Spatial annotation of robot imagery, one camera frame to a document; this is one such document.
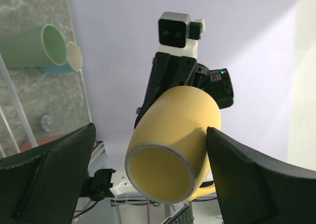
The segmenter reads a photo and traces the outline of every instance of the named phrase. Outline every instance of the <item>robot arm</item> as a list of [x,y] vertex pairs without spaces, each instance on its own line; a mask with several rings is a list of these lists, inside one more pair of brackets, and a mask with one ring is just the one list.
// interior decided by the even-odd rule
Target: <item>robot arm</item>
[[[220,109],[233,104],[233,87],[227,69],[209,70],[197,62],[198,40],[205,31],[203,19],[191,22],[188,14],[165,12],[158,22],[159,48],[153,58],[143,105],[137,109],[137,126],[142,116],[166,90],[189,85],[208,93]],[[137,192],[123,171],[104,169],[87,178],[81,197],[94,201]]]

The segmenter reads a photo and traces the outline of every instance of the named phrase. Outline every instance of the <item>mug handle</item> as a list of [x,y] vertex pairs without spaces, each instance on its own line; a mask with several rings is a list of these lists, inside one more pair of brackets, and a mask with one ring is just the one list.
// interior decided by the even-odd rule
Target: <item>mug handle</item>
[[207,187],[203,187],[203,188],[198,188],[194,194],[192,194],[188,199],[187,202],[192,201],[193,199],[196,199],[197,197],[201,197],[201,196],[205,196],[205,195],[209,195],[211,193],[216,192],[215,189],[215,184],[212,184],[210,186]]

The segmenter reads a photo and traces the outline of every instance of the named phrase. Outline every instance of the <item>marble wall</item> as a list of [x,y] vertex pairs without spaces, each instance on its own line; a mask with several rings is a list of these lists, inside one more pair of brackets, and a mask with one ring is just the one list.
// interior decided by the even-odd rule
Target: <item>marble wall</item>
[[[65,42],[75,41],[68,0],[0,0],[0,37],[44,24],[56,26]],[[43,74],[37,68],[8,68],[22,107],[36,138],[66,134],[90,122],[81,72]],[[27,141],[11,94],[0,75],[0,106],[20,145]],[[51,115],[51,131],[40,126],[43,115]],[[0,143],[7,155],[15,154],[0,118]]]

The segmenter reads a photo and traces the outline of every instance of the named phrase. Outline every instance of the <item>red object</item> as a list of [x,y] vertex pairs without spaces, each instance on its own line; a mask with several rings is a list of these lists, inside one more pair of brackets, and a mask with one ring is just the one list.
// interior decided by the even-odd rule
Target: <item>red object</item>
[[[59,135],[55,135],[55,136],[52,136],[52,137],[46,137],[46,138],[41,138],[41,139],[36,139],[38,145],[43,145],[43,144],[47,144],[49,142],[52,142],[56,139],[59,139],[61,137],[63,137],[65,134],[59,134]],[[32,145],[30,143],[30,141],[26,141],[24,142],[21,146],[20,146],[20,150],[21,152],[24,152],[24,151],[27,151],[27,150],[30,150],[32,148]]]

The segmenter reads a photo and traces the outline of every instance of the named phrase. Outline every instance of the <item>metal rod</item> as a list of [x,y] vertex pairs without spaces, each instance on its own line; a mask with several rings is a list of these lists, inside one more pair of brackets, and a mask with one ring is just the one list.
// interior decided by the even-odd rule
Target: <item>metal rod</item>
[[1,155],[2,155],[2,158],[5,158],[5,157],[6,157],[6,154],[5,154],[5,152],[4,152],[4,150],[3,150],[1,144],[0,144],[0,153],[1,153]]
[[1,117],[2,117],[2,119],[3,119],[3,121],[4,121],[5,125],[6,125],[6,129],[8,130],[8,132],[9,132],[9,134],[10,134],[10,137],[11,137],[11,139],[12,139],[12,141],[13,141],[13,145],[14,145],[16,151],[17,151],[18,153],[20,153],[21,150],[20,150],[20,148],[19,148],[19,146],[18,146],[18,144],[17,144],[17,142],[16,142],[16,140],[15,140],[15,138],[14,138],[14,135],[13,135],[13,133],[12,133],[12,130],[11,130],[11,128],[10,128],[10,125],[9,125],[8,121],[6,120],[6,118],[5,118],[5,115],[4,115],[4,112],[3,112],[2,108],[1,108],[1,106],[0,106],[0,114],[1,114]]
[[84,83],[82,70],[80,70],[80,77],[81,77],[81,80],[82,80],[83,95],[84,95],[85,102],[86,102],[86,105],[87,105],[87,108],[88,108],[89,119],[90,119],[90,122],[92,122],[90,106],[89,106],[89,101],[88,101],[88,95],[87,95],[87,90],[86,90],[85,83]]
[[150,224],[150,201],[147,199],[147,224]]
[[20,102],[18,94],[16,93],[15,87],[13,85],[11,78],[10,78],[9,72],[4,64],[4,61],[3,61],[1,54],[0,54],[0,73],[2,74],[4,80],[6,81],[7,87],[9,89],[9,91],[11,92],[13,103],[18,111],[20,119],[22,120],[22,125],[23,125],[24,130],[26,132],[26,135],[29,139],[29,142],[31,143],[32,147],[35,148],[38,146],[38,143],[34,137],[34,134],[32,132],[30,125],[29,125],[29,122],[25,116],[22,104]]
[[119,210],[119,205],[115,206],[115,207],[112,207],[115,209],[115,212],[116,212],[116,216],[118,218],[118,224],[122,224],[122,217],[121,217],[121,214],[120,214],[120,210]]

